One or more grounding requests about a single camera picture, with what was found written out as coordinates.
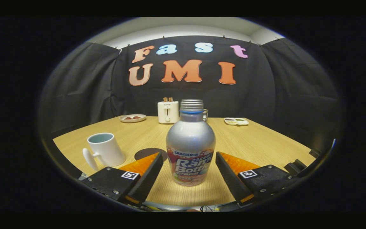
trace letter s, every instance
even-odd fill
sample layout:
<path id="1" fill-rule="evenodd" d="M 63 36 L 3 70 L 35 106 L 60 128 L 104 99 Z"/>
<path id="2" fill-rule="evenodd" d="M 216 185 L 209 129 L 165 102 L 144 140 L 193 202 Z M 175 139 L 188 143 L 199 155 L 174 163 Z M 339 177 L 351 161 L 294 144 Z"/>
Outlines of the letter s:
<path id="1" fill-rule="evenodd" d="M 204 43 L 199 42 L 194 45 L 196 47 L 196 52 L 212 52 L 213 51 L 213 44 L 212 43 Z"/>

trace white tray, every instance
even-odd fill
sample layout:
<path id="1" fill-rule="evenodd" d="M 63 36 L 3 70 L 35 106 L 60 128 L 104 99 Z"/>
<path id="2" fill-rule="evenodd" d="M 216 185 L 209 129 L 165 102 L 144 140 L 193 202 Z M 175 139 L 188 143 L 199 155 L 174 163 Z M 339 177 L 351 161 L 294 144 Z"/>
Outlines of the white tray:
<path id="1" fill-rule="evenodd" d="M 240 125 L 240 126 L 246 126 L 249 124 L 249 122 L 243 118 L 224 118 L 224 122 L 228 125 Z"/>

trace wooden table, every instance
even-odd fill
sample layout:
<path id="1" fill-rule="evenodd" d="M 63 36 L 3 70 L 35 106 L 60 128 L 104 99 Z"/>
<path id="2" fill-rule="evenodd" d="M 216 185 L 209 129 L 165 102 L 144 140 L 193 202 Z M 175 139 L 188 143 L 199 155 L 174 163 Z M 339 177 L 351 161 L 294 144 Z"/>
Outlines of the wooden table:
<path id="1" fill-rule="evenodd" d="M 308 147 L 251 120 L 248 122 L 248 126 L 230 126 L 223 118 L 209 118 L 208 124 L 216 137 L 215 152 L 225 152 L 259 166 L 275 165 L 283 170 L 286 164 L 296 159 L 307 166 L 314 161 L 315 158 L 309 154 Z M 114 134 L 118 145 L 126 155 L 126 161 L 114 167 L 119 168 L 135 161 L 134 155 L 141 149 L 166 150 L 166 135 L 171 126 L 158 123 L 155 116 L 148 116 L 146 120 L 137 123 L 123 123 L 119 117 L 115 117 L 66 133 L 53 140 L 73 165 L 90 176 L 95 171 L 87 164 L 82 153 L 83 148 L 91 150 L 87 143 L 90 135 L 100 132 Z M 99 169 L 104 168 L 97 159 L 95 160 Z M 175 183 L 171 174 L 169 162 L 166 160 L 147 201 L 178 206 L 218 205 L 235 201 L 215 164 L 215 156 L 202 184 L 185 187 Z"/>

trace mug handle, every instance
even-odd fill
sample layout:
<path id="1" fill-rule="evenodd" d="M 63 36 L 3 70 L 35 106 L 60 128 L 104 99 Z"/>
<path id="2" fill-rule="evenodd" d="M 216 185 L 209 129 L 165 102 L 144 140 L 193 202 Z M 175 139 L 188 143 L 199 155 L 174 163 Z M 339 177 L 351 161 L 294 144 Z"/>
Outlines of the mug handle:
<path id="1" fill-rule="evenodd" d="M 91 168 L 93 168 L 95 171 L 98 171 L 98 166 L 97 166 L 97 163 L 94 160 L 94 158 L 96 156 L 98 156 L 99 154 L 95 153 L 95 154 L 91 155 L 90 151 L 87 148 L 84 148 L 83 149 L 83 155 L 84 155 L 84 158 L 87 161 L 88 165 L 90 165 Z"/>

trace dark circular mat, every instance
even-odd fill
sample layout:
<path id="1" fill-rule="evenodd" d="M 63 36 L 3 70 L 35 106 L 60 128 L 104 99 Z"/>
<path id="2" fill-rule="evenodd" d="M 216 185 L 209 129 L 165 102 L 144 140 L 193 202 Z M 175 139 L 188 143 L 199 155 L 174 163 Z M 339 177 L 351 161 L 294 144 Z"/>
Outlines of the dark circular mat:
<path id="1" fill-rule="evenodd" d="M 167 159 L 167 153 L 166 153 L 166 151 L 164 151 L 163 149 L 158 149 L 158 148 L 141 149 L 140 151 L 138 151 L 135 154 L 135 160 L 139 160 L 141 158 L 144 158 L 146 156 L 155 154 L 157 152 L 160 152 L 162 154 L 163 161 L 166 161 L 166 159 Z"/>

